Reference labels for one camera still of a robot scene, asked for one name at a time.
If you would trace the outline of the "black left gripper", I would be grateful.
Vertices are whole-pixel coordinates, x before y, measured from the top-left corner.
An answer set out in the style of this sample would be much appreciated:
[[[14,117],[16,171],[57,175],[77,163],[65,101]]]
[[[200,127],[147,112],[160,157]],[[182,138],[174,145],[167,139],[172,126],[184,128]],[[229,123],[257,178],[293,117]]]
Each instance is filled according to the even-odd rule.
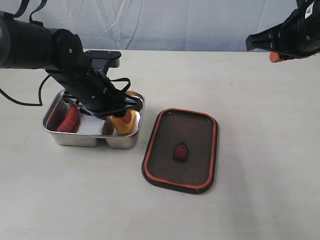
[[[130,79],[123,89],[117,89],[107,77],[110,68],[120,65],[119,51],[83,50],[78,35],[58,29],[52,35],[52,64],[46,72],[68,92],[68,98],[95,117],[114,115],[122,117],[125,124],[132,121],[132,111],[140,110],[140,100],[127,94]]]

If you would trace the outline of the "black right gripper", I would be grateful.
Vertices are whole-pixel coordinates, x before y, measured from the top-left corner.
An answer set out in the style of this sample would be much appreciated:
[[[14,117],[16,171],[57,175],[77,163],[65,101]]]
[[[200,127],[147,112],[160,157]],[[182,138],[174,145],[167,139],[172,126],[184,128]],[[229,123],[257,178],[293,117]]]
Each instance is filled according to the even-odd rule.
[[[246,50],[271,52],[269,60],[279,63],[293,59],[304,59],[320,52],[320,2],[298,0],[297,8],[278,25],[246,40]]]

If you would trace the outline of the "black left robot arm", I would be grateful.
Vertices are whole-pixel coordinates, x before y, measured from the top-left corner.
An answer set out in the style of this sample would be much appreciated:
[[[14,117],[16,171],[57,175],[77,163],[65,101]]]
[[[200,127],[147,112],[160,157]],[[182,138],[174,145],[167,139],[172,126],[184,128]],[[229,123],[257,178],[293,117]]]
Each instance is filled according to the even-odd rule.
[[[84,51],[80,37],[67,29],[46,28],[0,17],[0,67],[2,69],[43,69],[66,91],[65,100],[97,118],[123,117],[128,110],[140,111],[143,103],[127,94],[129,78],[117,89],[107,77],[119,66],[119,51]]]

